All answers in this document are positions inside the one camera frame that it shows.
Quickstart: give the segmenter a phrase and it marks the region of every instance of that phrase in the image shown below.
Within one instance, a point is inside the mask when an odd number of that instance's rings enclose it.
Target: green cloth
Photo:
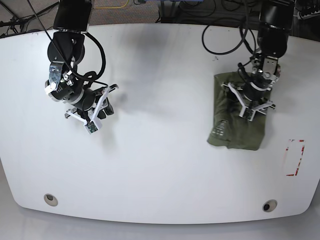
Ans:
[[[265,136],[266,116],[257,112],[253,121],[240,117],[241,104],[237,97],[228,87],[222,86],[229,82],[244,84],[237,72],[214,76],[213,128],[207,141],[217,147],[256,151]]]

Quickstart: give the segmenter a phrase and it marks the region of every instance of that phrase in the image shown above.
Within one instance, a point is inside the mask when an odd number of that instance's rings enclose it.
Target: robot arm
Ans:
[[[83,122],[90,134],[102,127],[100,119],[114,113],[108,94],[118,88],[116,84],[108,86],[97,81],[105,71],[106,56],[100,43],[87,32],[92,7],[91,0],[60,0],[53,25],[57,32],[53,34],[47,51],[51,64],[49,79],[45,82],[45,92],[54,101],[74,106],[65,117]],[[78,64],[85,55],[85,36],[100,49],[102,67],[98,74],[95,71],[83,76],[77,73]],[[100,83],[104,87],[92,90],[92,83]]]
[[[252,56],[252,74],[248,75],[244,66],[238,64],[238,72],[245,84],[228,87],[236,95],[242,110],[240,117],[252,121],[256,112],[267,114],[267,109],[275,108],[272,101],[264,98],[280,77],[278,64],[287,50],[288,36],[292,27],[295,3],[293,0],[264,0],[261,6],[257,43],[260,52]]]

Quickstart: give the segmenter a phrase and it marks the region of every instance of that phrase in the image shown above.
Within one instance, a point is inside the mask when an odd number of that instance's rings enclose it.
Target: metal bracket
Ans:
[[[113,90],[115,90],[117,88],[119,88],[118,85],[114,84],[114,85],[112,85],[112,87],[107,86],[106,88],[101,90],[102,96],[100,97],[98,103],[96,104],[94,111],[92,111],[92,110],[88,111],[88,117],[91,120],[90,122],[87,122],[87,120],[83,119],[78,114],[75,114],[75,112],[77,111],[76,108],[69,109],[68,111],[66,111],[66,113],[64,114],[65,118],[73,117],[73,118],[81,121],[83,123],[84,128],[87,130],[87,132],[89,134],[92,134],[92,133],[98,131],[99,129],[102,128],[102,123],[101,123],[100,119],[98,118],[98,114],[99,114],[100,110],[108,107],[107,97],[110,92],[112,92]]]
[[[277,76],[278,68],[278,58],[267,56],[263,61],[262,71],[263,71],[263,78],[267,80],[274,81],[279,76]]]
[[[48,95],[52,91],[58,89],[58,85],[62,78],[62,68],[64,63],[53,62],[50,64],[49,69],[49,85],[44,89],[45,93]]]
[[[250,122],[253,121],[256,115],[256,112],[266,115],[268,108],[276,109],[276,105],[270,100],[254,108],[249,108],[249,106],[245,103],[241,93],[235,88],[235,86],[232,83],[229,82],[227,85],[223,84],[223,86],[227,86],[231,90],[231,92],[234,93],[239,103],[241,104],[241,110],[240,110],[239,116],[241,118],[248,119]]]

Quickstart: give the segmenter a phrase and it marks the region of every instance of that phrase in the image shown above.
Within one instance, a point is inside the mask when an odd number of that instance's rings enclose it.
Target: wire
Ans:
[[[249,61],[247,61],[244,65],[242,65],[242,66],[247,66],[249,63],[251,63],[251,59],[249,60]]]
[[[239,8],[241,8],[241,5],[238,4],[238,6],[236,6],[235,8],[229,9],[229,8],[227,8],[226,5],[225,5],[225,0],[221,0],[221,6],[222,6],[222,8],[223,8],[224,10],[229,11],[229,12],[233,12],[233,11],[236,11],[236,10],[238,10]]]
[[[29,17],[32,17],[32,16],[33,16],[33,14],[32,15],[28,15],[28,16],[19,17],[18,20],[29,18]]]
[[[91,82],[91,83],[97,83],[97,84],[101,84],[101,85],[105,85],[108,86],[108,84],[104,83],[104,82],[100,82],[100,81],[96,81],[97,79],[99,79],[102,74],[104,73],[105,69],[106,69],[106,55],[105,55],[105,51],[103,49],[103,47],[101,46],[101,44],[98,42],[97,39],[95,39],[90,33],[85,33],[85,35],[90,38],[99,48],[100,53],[101,53],[101,58],[102,58],[102,66],[101,66],[101,70],[98,73],[98,75],[96,74],[96,72],[91,71],[91,72],[87,72],[84,76],[78,74],[66,61],[65,57],[63,56],[63,54],[60,52],[59,48],[57,47],[57,45],[55,44],[55,42],[52,40],[52,38],[50,37],[50,35],[48,34],[45,26],[43,25],[43,23],[41,22],[40,18],[38,17],[34,7],[31,5],[30,0],[26,0],[32,10],[32,12],[34,13],[35,17],[38,19],[40,25],[42,26],[42,29],[44,30],[45,34],[47,35],[47,37],[50,39],[51,43],[53,44],[54,48],[56,49],[56,51],[59,53],[59,55],[61,56],[61,58],[63,59],[65,65],[68,67],[68,69],[74,74],[75,77],[77,77],[79,80],[83,80],[83,81],[87,81],[87,82]]]
[[[10,29],[10,26],[8,26],[8,28],[6,29],[6,33],[5,33],[6,36],[8,35],[9,29]]]
[[[230,3],[234,3],[234,4],[238,4],[240,6],[243,6],[244,4],[242,2],[239,1],[235,1],[235,0],[224,0],[226,2],[230,2]],[[248,3],[248,7],[249,8],[253,8],[258,4],[258,0],[253,0],[253,1],[249,1]]]
[[[157,24],[157,23],[159,23],[159,22],[161,22],[161,15],[160,15],[160,11],[158,11],[158,13],[159,13],[159,17],[158,17],[158,19],[155,21],[155,23]]]
[[[98,7],[95,7],[95,9],[122,9],[124,8],[125,6],[128,5],[130,0],[128,0],[124,5],[122,6],[98,6]]]
[[[183,13],[185,13],[185,14],[188,14],[188,15],[190,15],[190,16],[198,17],[198,18],[205,18],[205,17],[211,16],[211,15],[214,14],[215,11],[216,11],[216,8],[217,8],[216,0],[212,0],[212,1],[213,1],[213,3],[214,3],[214,8],[213,8],[212,12],[211,12],[210,14],[208,14],[208,15],[203,15],[203,16],[201,16],[201,15],[194,15],[194,14],[192,14],[192,13],[189,13],[189,12],[185,11],[182,7],[180,7],[180,5],[179,5],[179,9],[181,10],[181,12],[183,12]]]
[[[242,0],[242,1],[244,3],[244,8],[245,8],[246,26],[245,26],[244,34],[243,34],[243,36],[241,38],[241,41],[233,49],[231,49],[229,51],[226,51],[226,52],[214,52],[214,51],[209,50],[206,47],[206,44],[205,44],[205,33],[206,33],[206,30],[210,26],[212,26],[212,23],[211,23],[211,24],[209,24],[208,26],[205,27],[205,29],[202,32],[202,37],[201,37],[202,45],[203,45],[204,49],[207,52],[209,52],[211,54],[214,54],[214,55],[227,55],[227,54],[233,53],[235,50],[237,50],[244,43],[244,41],[246,40],[246,36],[247,36],[248,30],[249,30],[249,8],[248,8],[247,0]]]
[[[245,78],[242,77],[242,75],[241,75],[241,73],[240,73],[240,68],[238,68],[237,72],[238,72],[238,75],[240,76],[241,80],[242,80],[245,84],[247,84],[248,81],[247,81]]]
[[[188,6],[189,8],[194,8],[194,7],[199,6],[200,4],[202,4],[203,1],[197,1],[195,5],[190,4],[190,3],[188,3],[187,1],[183,1],[183,3],[184,3],[186,6]]]
[[[244,23],[244,21],[246,20],[246,17],[244,17],[243,19],[237,19],[237,18],[234,18],[234,17],[220,17],[216,20],[214,20],[211,24],[215,23],[215,22],[218,22],[220,20],[224,20],[224,19],[229,19],[229,20],[235,20],[237,22],[240,22],[240,25],[236,25],[236,26],[232,26],[232,28],[239,28],[239,32],[240,32],[240,35],[241,37],[243,37],[243,28],[242,28],[242,24]],[[197,20],[192,20],[190,19],[190,21],[193,21],[193,22],[198,22],[199,24],[202,24],[202,25],[207,25],[206,23],[203,23],[203,22],[200,22],[200,21],[197,21]],[[222,25],[222,24],[217,24],[217,26],[222,26],[222,27],[230,27],[229,25]],[[254,42],[254,50],[251,49],[249,43],[247,42],[247,40],[244,40],[244,45],[246,46],[247,50],[252,54],[254,55],[257,51],[257,41],[256,41],[256,37],[254,35],[254,32],[249,28],[249,31],[252,35],[252,38],[253,38],[253,42]]]
[[[206,22],[195,20],[195,19],[183,19],[180,23],[182,24],[182,23],[185,23],[185,22],[194,22],[194,24],[198,24],[198,25],[207,25],[208,24]]]
[[[42,17],[42,16],[50,13],[54,8],[55,8],[55,5],[54,5],[52,8],[50,8],[47,12],[38,15],[38,17]],[[30,19],[30,20],[27,22],[26,27],[25,27],[25,30],[24,30],[25,32],[27,32],[30,22],[31,22],[32,20],[34,20],[34,19],[35,19],[35,18]]]

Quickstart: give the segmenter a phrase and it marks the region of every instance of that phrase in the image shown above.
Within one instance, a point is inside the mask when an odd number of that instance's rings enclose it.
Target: yellow cable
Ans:
[[[122,6],[98,6],[98,7],[95,7],[95,9],[122,9],[124,8],[125,6],[128,5],[130,0],[128,0],[124,5]]]

